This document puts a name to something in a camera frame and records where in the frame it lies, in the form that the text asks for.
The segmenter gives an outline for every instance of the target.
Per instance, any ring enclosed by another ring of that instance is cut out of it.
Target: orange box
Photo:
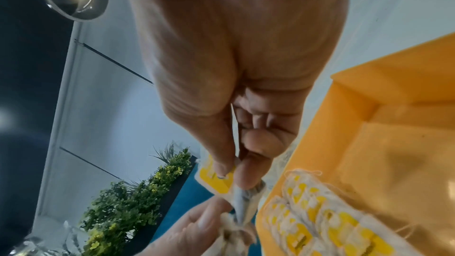
[[[455,255],[455,34],[332,79],[285,171],[322,171],[322,182],[391,229],[416,225],[408,241],[423,254]],[[284,256],[262,214],[264,252]]]

